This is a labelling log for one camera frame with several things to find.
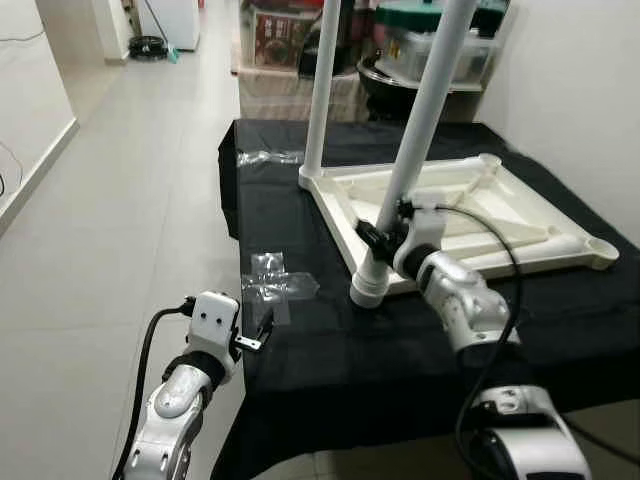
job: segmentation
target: white pole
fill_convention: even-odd
[[[476,3],[477,0],[448,0],[446,3],[376,222],[376,227],[382,231],[388,231],[392,226],[397,201],[413,187],[420,173],[447,98],[464,38],[471,26]],[[388,282],[387,266],[376,262],[371,251],[368,251],[364,262],[353,275],[349,294],[357,305],[375,308],[382,302]]]
[[[298,172],[298,184],[307,190],[310,180],[320,175],[339,21],[340,0],[325,0],[322,11],[322,26],[320,27],[318,61],[311,97],[307,148],[304,153],[304,165],[300,167]]]

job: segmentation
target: green lid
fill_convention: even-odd
[[[493,36],[506,10],[506,0],[479,0],[471,27],[480,29],[482,36]],[[384,2],[376,9],[376,23],[419,33],[435,32],[441,15],[441,4],[417,0]]]

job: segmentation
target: transparent tape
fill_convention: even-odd
[[[302,165],[304,163],[304,152],[266,152],[258,150],[238,154],[238,167],[263,162]]]
[[[282,252],[251,255],[251,274],[242,275],[243,298],[251,302],[256,326],[270,310],[274,324],[289,325],[289,301],[313,298],[319,288],[310,273],[287,272]]]

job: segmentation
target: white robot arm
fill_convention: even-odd
[[[480,274],[440,250],[443,213],[429,198],[413,195],[398,212],[391,234],[362,221],[356,230],[376,259],[416,281],[441,318],[471,391],[507,325],[509,308]],[[489,474],[479,478],[591,480],[576,441],[547,391],[535,382],[515,329],[490,372],[470,412],[471,458]]]
[[[260,351],[271,334],[273,318],[267,316],[259,339],[239,335],[238,302],[221,293],[201,293],[184,306],[181,311],[191,315],[187,348],[171,362],[165,382],[149,396],[142,427],[131,445],[125,445],[114,480],[184,479],[191,443],[213,392],[233,376],[240,350]],[[136,420],[134,411],[133,431]]]

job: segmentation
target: black tablecloth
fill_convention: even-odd
[[[391,162],[402,127],[330,124],[327,166]],[[320,284],[312,300],[291,302],[291,324],[265,351],[245,355],[247,395],[212,478],[247,479],[295,455],[451,432],[463,398],[447,338],[416,295],[375,311],[348,297],[350,275],[296,165],[236,168],[236,153],[304,150],[306,124],[241,120],[220,147],[223,209],[233,230],[237,174],[240,262],[283,252],[288,271]],[[481,124],[441,125],[429,158],[487,152],[592,234],[620,259],[606,272],[586,268],[529,275],[519,328],[526,355],[561,411],[638,398],[638,250],[534,160]],[[507,299],[508,280],[491,282]],[[245,334],[255,333],[243,304]]]

